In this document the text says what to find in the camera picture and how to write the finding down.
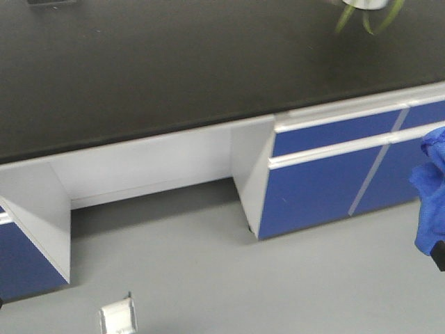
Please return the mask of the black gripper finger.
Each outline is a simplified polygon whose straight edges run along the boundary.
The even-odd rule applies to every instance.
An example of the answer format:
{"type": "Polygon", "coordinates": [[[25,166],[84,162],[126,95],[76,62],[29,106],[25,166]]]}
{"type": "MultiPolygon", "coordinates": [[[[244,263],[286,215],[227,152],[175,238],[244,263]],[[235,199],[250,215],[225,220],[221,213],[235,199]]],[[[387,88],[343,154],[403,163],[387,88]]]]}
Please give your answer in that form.
{"type": "Polygon", "coordinates": [[[433,246],[430,256],[440,271],[445,271],[445,243],[439,240],[433,246]]]}

